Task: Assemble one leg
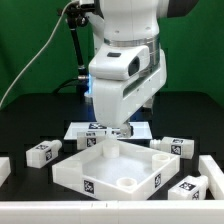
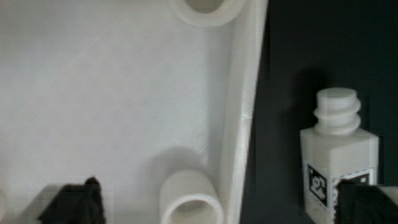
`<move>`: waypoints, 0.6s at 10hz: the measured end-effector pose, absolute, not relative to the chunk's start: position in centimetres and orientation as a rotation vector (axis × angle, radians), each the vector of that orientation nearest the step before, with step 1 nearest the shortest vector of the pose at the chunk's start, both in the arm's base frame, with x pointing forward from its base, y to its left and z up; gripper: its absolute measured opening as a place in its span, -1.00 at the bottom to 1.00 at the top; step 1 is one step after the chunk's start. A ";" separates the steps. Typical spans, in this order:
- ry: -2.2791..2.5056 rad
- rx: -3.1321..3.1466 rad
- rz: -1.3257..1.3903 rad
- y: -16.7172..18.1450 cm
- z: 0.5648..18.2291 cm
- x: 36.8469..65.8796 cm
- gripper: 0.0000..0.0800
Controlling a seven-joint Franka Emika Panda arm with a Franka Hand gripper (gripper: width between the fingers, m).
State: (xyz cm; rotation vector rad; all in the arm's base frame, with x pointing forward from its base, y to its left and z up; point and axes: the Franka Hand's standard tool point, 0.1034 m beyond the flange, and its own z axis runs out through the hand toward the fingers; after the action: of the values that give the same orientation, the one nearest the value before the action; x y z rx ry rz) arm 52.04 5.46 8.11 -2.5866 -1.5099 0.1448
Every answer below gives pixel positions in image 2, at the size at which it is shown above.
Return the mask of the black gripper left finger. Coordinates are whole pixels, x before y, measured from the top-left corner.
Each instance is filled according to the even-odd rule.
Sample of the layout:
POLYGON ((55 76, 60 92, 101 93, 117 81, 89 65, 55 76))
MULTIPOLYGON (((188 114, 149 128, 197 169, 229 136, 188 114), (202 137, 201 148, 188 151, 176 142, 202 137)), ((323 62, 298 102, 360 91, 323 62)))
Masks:
POLYGON ((106 224, 101 184, 94 177, 67 184, 37 217, 41 224, 106 224))

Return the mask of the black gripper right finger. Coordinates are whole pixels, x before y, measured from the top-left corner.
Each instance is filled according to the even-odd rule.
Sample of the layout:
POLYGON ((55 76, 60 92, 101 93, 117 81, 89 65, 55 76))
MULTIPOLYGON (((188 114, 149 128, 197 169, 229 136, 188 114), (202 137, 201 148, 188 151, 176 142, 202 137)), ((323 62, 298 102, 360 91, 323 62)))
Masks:
POLYGON ((398 224, 398 187, 339 183, 334 224, 398 224))

